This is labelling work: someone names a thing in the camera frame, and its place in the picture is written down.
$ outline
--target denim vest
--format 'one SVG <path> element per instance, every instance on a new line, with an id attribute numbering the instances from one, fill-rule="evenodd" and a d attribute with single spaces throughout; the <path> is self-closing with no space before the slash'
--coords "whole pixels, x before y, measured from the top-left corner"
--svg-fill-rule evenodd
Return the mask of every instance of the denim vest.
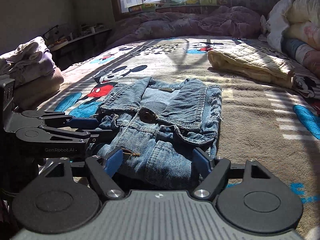
<path id="1" fill-rule="evenodd" d="M 193 189 L 201 181 L 191 165 L 201 147 L 211 157 L 221 113 L 221 87 L 198 79 L 168 84 L 152 77 L 117 84 L 100 107 L 99 128 L 118 130 L 109 144 L 95 144 L 90 154 L 124 150 L 120 174 L 163 189 Z"/>

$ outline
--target button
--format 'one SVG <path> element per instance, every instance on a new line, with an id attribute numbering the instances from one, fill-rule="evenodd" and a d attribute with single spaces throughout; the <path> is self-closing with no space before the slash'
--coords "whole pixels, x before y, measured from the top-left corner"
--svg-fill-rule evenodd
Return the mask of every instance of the button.
<path id="1" fill-rule="evenodd" d="M 149 112 L 142 112 L 140 113 L 140 120 L 146 123 L 152 122 L 152 114 Z"/>

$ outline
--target purple comforter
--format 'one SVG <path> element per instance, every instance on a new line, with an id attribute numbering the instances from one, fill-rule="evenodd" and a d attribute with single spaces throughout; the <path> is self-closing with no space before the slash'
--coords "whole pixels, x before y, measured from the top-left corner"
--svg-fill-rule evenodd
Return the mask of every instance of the purple comforter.
<path id="1" fill-rule="evenodd" d="M 220 6 L 209 15 L 149 12 L 117 22 L 107 49 L 135 41 L 180 36 L 255 38 L 259 32 L 260 15 L 242 6 Z"/>

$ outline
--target folded white clothing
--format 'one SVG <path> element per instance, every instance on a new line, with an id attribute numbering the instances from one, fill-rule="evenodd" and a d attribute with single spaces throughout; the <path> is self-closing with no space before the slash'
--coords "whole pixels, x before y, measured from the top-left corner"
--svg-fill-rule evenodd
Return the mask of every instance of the folded white clothing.
<path id="1" fill-rule="evenodd" d="M 36 37 L 0 56 L 0 75 L 9 74 L 16 80 L 15 87 L 52 74 L 55 67 L 42 37 Z"/>

